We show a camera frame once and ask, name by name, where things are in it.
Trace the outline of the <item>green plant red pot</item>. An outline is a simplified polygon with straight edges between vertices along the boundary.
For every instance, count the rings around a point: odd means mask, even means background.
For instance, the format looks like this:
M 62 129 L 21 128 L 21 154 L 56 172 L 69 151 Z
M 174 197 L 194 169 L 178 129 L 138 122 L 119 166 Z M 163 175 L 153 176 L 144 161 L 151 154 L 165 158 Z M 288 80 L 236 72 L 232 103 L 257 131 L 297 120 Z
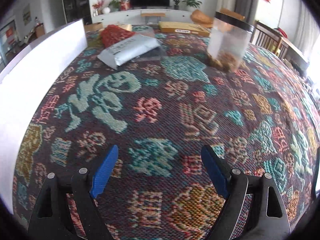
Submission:
M 108 7 L 111 11 L 126 11 L 131 8 L 130 0 L 112 0 Z

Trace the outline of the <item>wooden slatted chair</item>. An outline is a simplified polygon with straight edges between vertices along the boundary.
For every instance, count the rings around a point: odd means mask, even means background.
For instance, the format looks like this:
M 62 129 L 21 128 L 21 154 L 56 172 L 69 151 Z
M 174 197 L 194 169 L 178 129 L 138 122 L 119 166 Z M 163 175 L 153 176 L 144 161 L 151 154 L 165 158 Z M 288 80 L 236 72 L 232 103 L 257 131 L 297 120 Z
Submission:
M 250 42 L 269 50 L 280 60 L 288 61 L 301 75 L 306 73 L 309 60 L 278 29 L 272 29 L 260 21 L 255 21 Z

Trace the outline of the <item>brown cardboard box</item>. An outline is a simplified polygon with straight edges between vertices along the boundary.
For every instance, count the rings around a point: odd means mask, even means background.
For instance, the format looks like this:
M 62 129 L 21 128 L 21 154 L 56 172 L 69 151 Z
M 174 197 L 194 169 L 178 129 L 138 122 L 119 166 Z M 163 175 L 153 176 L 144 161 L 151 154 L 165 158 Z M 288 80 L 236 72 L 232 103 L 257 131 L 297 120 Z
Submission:
M 97 30 L 103 29 L 103 23 L 98 22 L 98 23 L 86 24 L 84 25 L 84 29 L 85 29 L 85 32 L 97 31 Z

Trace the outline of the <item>orange butterfly chair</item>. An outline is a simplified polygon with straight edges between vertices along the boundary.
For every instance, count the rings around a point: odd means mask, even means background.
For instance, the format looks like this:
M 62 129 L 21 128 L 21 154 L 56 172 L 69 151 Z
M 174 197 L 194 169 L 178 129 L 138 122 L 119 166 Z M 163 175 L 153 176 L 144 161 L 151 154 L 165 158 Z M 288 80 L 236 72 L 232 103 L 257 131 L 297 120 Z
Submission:
M 241 21 L 245 20 L 245 16 L 242 16 L 239 13 L 228 10 L 226 8 L 221 8 L 220 13 L 231 16 L 231 17 L 236 18 Z M 213 27 L 213 18 L 206 15 L 205 13 L 200 11 L 199 9 L 196 9 L 195 11 L 193 11 L 191 13 L 190 18 L 194 24 L 198 24 L 198 25 L 205 27 L 205 28 L 212 28 Z

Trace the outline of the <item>red flower vase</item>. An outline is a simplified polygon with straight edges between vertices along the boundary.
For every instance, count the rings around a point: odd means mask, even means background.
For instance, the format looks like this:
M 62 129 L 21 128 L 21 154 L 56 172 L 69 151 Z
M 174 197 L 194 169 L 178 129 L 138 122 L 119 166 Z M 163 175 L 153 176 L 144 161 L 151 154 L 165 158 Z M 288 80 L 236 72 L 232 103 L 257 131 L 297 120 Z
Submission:
M 105 3 L 105 0 L 97 0 L 95 3 L 92 4 L 93 16 L 99 16 L 104 3 Z

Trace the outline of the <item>black tall shelf cabinet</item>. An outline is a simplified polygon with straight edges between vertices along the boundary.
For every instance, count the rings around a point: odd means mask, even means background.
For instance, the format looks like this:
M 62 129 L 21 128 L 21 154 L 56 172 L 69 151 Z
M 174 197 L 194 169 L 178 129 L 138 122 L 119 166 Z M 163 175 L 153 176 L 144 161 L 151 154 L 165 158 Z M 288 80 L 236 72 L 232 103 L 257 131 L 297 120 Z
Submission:
M 67 23 L 83 19 L 84 25 L 91 24 L 89 0 L 62 0 Z

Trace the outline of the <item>green potted plant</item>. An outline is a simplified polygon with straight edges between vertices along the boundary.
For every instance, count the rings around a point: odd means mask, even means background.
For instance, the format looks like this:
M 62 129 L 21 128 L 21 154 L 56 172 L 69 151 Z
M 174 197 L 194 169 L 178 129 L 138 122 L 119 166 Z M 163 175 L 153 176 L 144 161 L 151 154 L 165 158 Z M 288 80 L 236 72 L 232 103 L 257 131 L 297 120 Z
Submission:
M 185 4 L 186 9 L 189 12 L 193 12 L 196 9 L 199 9 L 202 5 L 202 2 L 200 0 L 183 0 L 182 2 Z

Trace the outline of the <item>red mesh pouch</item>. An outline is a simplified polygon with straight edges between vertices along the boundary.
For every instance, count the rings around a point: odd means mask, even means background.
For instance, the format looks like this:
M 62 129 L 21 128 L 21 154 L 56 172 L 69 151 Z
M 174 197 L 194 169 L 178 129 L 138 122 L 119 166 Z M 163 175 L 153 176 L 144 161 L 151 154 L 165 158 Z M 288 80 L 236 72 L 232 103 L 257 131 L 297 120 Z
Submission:
M 101 31 L 100 38 L 104 47 L 108 48 L 120 41 L 132 37 L 135 34 L 136 33 L 134 31 L 128 31 L 117 25 L 111 24 Z

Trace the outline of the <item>small dark potted plant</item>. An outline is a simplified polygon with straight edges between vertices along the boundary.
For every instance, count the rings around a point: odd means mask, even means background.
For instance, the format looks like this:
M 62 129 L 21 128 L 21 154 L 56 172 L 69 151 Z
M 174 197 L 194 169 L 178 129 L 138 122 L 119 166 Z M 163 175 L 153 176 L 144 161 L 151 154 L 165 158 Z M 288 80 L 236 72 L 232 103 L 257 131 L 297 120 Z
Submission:
M 174 9 L 179 10 L 180 8 L 180 0 L 173 0 L 174 2 Z

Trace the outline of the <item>white storage box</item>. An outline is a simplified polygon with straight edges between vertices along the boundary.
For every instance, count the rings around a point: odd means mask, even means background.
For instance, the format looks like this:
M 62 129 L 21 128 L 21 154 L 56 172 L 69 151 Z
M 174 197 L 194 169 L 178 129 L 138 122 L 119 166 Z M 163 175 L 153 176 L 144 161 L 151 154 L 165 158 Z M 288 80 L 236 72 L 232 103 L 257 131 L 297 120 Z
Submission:
M 28 125 L 59 75 L 87 47 L 82 20 L 28 44 L 1 71 L 1 200 L 13 211 L 15 164 Z

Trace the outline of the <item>grey wipes packet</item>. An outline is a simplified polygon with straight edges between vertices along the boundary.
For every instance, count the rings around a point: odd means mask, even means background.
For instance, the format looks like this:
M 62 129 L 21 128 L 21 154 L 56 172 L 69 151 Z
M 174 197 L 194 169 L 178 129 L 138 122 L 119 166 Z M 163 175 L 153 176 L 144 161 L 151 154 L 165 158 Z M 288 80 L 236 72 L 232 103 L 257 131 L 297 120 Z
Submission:
M 119 66 L 160 46 L 156 38 L 135 34 L 104 49 L 97 58 L 117 70 Z

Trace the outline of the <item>clear jar black lid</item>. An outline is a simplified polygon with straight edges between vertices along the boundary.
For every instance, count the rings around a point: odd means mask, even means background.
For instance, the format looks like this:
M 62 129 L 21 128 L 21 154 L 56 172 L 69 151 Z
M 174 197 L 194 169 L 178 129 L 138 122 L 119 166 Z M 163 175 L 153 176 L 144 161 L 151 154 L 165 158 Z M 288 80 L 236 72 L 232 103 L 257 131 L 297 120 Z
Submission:
M 223 72 L 236 72 L 253 30 L 252 25 L 217 11 L 206 51 L 209 65 Z

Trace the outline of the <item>white round vase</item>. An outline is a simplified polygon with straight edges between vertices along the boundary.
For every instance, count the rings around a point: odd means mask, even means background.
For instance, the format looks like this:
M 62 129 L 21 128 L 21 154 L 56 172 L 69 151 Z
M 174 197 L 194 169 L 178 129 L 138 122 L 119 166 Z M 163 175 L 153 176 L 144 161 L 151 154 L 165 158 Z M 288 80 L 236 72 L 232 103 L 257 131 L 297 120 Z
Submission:
M 109 14 L 111 12 L 111 9 L 109 7 L 104 7 L 101 12 L 102 14 Z

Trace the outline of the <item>small wooden bench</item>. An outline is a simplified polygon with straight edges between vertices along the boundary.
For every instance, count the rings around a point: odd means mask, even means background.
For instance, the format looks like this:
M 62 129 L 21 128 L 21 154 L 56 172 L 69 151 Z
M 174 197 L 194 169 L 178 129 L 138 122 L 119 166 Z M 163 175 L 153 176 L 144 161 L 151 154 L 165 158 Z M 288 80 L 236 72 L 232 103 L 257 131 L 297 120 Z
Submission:
M 161 21 L 161 18 L 166 17 L 166 14 L 163 12 L 156 12 L 156 13 L 147 12 L 147 13 L 141 13 L 140 16 L 144 18 L 145 24 L 149 24 L 150 18 L 156 18 L 157 20 L 156 23 L 159 23 Z

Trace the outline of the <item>patterned woven table cloth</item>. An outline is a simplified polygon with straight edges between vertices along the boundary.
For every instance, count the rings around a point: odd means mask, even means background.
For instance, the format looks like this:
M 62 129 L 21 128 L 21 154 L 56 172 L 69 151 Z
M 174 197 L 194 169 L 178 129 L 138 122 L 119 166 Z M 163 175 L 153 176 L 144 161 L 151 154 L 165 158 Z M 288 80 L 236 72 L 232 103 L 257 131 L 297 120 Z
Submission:
M 224 200 L 202 164 L 210 145 L 246 174 L 271 174 L 295 225 L 311 200 L 319 114 L 298 75 L 249 45 L 239 69 L 206 63 L 208 38 L 163 34 L 159 60 L 117 70 L 99 59 L 97 32 L 61 73 L 24 135 L 14 215 L 28 225 L 50 172 L 87 167 L 109 144 L 118 161 L 96 204 L 115 239 L 203 239 Z

